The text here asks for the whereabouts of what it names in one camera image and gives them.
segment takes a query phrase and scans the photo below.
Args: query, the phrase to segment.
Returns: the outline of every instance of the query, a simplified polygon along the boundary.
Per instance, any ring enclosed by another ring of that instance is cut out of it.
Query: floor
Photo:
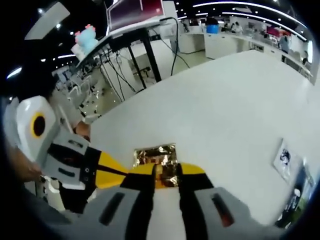
[[[186,61],[190,68],[210,61],[210,59],[206,58],[205,51],[199,51],[191,54],[179,53],[179,56],[181,56]],[[184,63],[184,61],[181,58],[177,57],[173,69],[173,74],[178,74],[187,69],[188,67]],[[99,69],[94,69],[91,76],[92,78],[97,78],[98,83],[93,90],[93,94],[81,109],[83,113],[87,115],[87,117],[85,118],[85,122],[87,122],[88,124],[96,120],[98,118],[98,115],[104,115],[114,107],[121,104],[121,101],[111,89],[108,82],[104,80],[103,75]],[[148,78],[145,74],[143,74],[143,77],[147,87],[155,84],[154,79]],[[135,75],[135,78],[137,81],[139,81],[138,75]],[[36,190],[34,183],[28,184],[26,187],[31,192],[36,192],[40,198],[45,199],[46,202],[49,203],[49,205],[62,212],[67,216],[67,218],[69,218],[70,213],[68,211],[65,211],[60,194],[54,190],[54,192],[50,191],[50,187],[48,186],[47,182],[45,184],[39,184]],[[94,192],[88,200],[90,201],[94,199],[96,194],[97,193]]]

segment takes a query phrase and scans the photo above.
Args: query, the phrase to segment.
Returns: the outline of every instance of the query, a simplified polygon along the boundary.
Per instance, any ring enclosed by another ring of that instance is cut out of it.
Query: yellow circle
[[[31,124],[30,124],[30,132],[31,132],[31,135],[32,135],[34,138],[36,138],[36,139],[40,138],[40,137],[42,136],[42,134],[45,132],[45,129],[46,129],[46,127],[44,127],[44,129],[43,129],[43,131],[42,131],[41,134],[37,134],[37,133],[35,132],[35,123],[36,123],[36,121],[37,121],[39,118],[43,118],[43,119],[45,120],[45,116],[43,115],[42,112],[36,112],[36,113],[33,115],[32,119],[31,119]]]

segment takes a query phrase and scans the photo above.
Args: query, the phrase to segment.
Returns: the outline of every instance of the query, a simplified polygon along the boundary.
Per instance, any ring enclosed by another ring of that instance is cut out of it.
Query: ceiling light
[[[208,15],[207,12],[204,12],[204,13],[197,13],[196,16],[203,16],[203,15]]]
[[[267,18],[264,18],[264,17],[261,17],[261,16],[256,16],[256,15],[251,15],[251,14],[246,14],[246,13],[239,13],[239,12],[229,12],[229,11],[224,11],[222,14],[229,14],[229,15],[240,15],[240,16],[246,16],[246,17],[252,17],[252,18],[256,18],[256,19],[260,19],[260,20],[265,20],[265,21],[268,21],[270,23],[273,23],[273,24],[277,24],[281,27],[283,27],[284,29],[287,29],[289,30],[290,32],[292,32],[293,34],[297,34],[299,38],[301,38],[303,41],[306,41],[307,39],[302,36],[301,34],[297,33],[295,30],[279,23],[279,22],[276,22],[276,21],[273,21],[273,20],[270,20],[270,19],[267,19]]]
[[[19,68],[17,68],[16,70],[13,70],[13,71],[6,77],[6,79],[11,78],[11,77],[14,76],[14,75],[17,75],[18,73],[21,72],[21,70],[22,70],[22,67],[19,67]]]
[[[202,3],[202,4],[197,4],[197,5],[193,5],[194,8],[197,7],[201,7],[201,6],[206,6],[206,5],[217,5],[217,4],[238,4],[238,5],[247,5],[247,6],[253,6],[253,7],[258,7],[258,8],[263,8],[263,9],[267,9],[269,11],[275,12],[277,14],[280,14],[282,16],[285,16],[288,19],[291,19],[293,21],[295,21],[298,24],[301,24],[302,26],[304,26],[305,28],[306,25],[304,25],[302,22],[300,22],[299,20],[295,19],[294,17],[279,11],[277,9],[274,9],[272,7],[268,7],[268,6],[264,6],[264,5],[260,5],[260,4],[256,4],[256,3],[251,3],[251,2],[243,2],[243,1],[217,1],[217,2],[208,2],[208,3]]]
[[[64,58],[75,57],[75,56],[76,55],[74,55],[74,54],[63,55],[63,56],[58,56],[58,59],[64,59]]]

